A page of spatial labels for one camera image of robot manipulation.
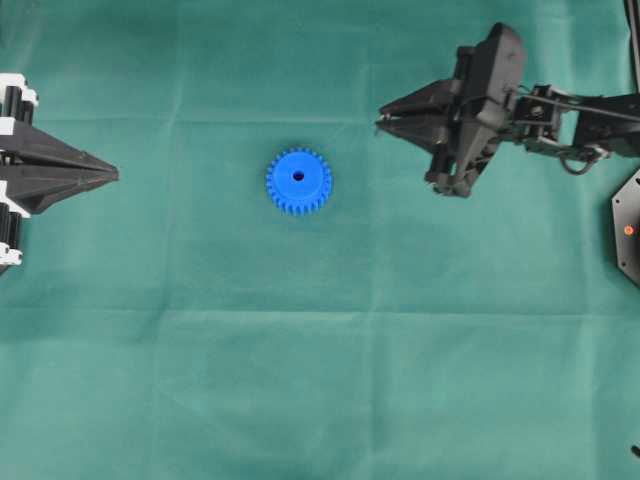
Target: cable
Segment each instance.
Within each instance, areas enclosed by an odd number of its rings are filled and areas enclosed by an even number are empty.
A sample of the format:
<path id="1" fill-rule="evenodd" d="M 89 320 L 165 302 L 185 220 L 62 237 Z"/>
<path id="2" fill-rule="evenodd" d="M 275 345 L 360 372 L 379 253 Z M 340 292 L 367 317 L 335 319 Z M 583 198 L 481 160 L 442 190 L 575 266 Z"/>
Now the cable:
<path id="1" fill-rule="evenodd" d="M 634 115 L 626 115 L 624 113 L 612 112 L 611 110 L 603 110 L 602 108 L 587 107 L 584 105 L 572 105 L 570 103 L 559 102 L 557 100 L 551 100 L 549 98 L 544 98 L 544 97 L 537 97 L 535 95 L 522 95 L 521 98 L 528 98 L 530 100 L 535 100 L 537 102 L 548 103 L 549 105 L 555 105 L 556 107 L 566 108 L 567 110 L 591 112 L 591 113 L 597 113 L 600 115 L 606 115 L 609 117 L 621 118 L 623 120 L 628 120 L 630 122 L 640 122 L 640 117 L 636 117 Z"/>
<path id="2" fill-rule="evenodd" d="M 584 175 L 589 170 L 591 170 L 591 167 L 593 167 L 595 164 L 596 164 L 595 161 L 590 161 L 590 162 L 587 162 L 585 166 L 582 167 L 580 170 L 574 170 L 569 166 L 569 164 L 567 163 L 567 159 L 565 157 L 560 157 L 560 165 L 562 165 L 562 168 L 564 168 L 567 173 L 570 173 L 571 175 L 575 175 L 575 176 Z"/>

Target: plastic gear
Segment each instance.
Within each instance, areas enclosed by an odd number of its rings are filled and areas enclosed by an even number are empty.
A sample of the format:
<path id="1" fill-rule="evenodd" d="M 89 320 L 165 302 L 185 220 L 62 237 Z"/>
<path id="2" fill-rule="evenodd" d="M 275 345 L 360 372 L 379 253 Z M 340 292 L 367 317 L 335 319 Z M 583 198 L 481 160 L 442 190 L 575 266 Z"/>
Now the plastic gear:
<path id="1" fill-rule="evenodd" d="M 291 215 L 322 208 L 332 187 L 329 164 L 309 148 L 285 150 L 267 172 L 267 193 L 276 207 Z"/>

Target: blue gear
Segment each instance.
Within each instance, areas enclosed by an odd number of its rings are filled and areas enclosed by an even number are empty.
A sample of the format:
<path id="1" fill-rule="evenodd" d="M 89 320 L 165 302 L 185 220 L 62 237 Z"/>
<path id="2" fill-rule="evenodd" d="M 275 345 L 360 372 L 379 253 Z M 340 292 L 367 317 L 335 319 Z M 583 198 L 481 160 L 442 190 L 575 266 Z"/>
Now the blue gear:
<path id="1" fill-rule="evenodd" d="M 333 187 L 331 169 L 309 148 L 285 150 L 267 172 L 267 192 L 273 203 L 292 215 L 305 215 L 324 206 Z"/>

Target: black cable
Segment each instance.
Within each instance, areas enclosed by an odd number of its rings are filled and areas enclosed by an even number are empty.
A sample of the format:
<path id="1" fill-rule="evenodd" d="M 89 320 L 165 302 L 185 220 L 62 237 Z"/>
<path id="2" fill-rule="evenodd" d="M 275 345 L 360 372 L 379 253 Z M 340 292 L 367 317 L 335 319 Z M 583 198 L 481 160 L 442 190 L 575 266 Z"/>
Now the black cable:
<path id="1" fill-rule="evenodd" d="M 562 168 L 564 168 L 567 173 L 570 173 L 571 175 L 584 175 L 585 173 L 587 173 L 589 170 L 591 170 L 591 167 L 593 167 L 596 164 L 596 162 L 594 161 L 590 161 L 587 162 L 585 164 L 584 167 L 582 167 L 580 170 L 574 170 L 573 168 L 571 168 L 569 166 L 569 164 L 567 163 L 567 159 L 566 157 L 560 157 L 560 165 L 562 165 Z"/>
<path id="2" fill-rule="evenodd" d="M 591 112 L 600 115 L 606 115 L 608 117 L 621 118 L 630 122 L 640 122 L 640 117 L 634 115 L 626 115 L 624 113 L 612 112 L 611 110 L 604 110 L 597 107 L 587 107 L 585 105 L 572 105 L 570 103 L 559 102 L 557 100 L 551 100 L 550 98 L 537 97 L 535 95 L 522 95 L 522 98 L 528 98 L 537 102 L 548 103 L 549 105 L 555 105 L 556 107 L 566 108 L 567 110 L 576 110 L 581 112 Z"/>

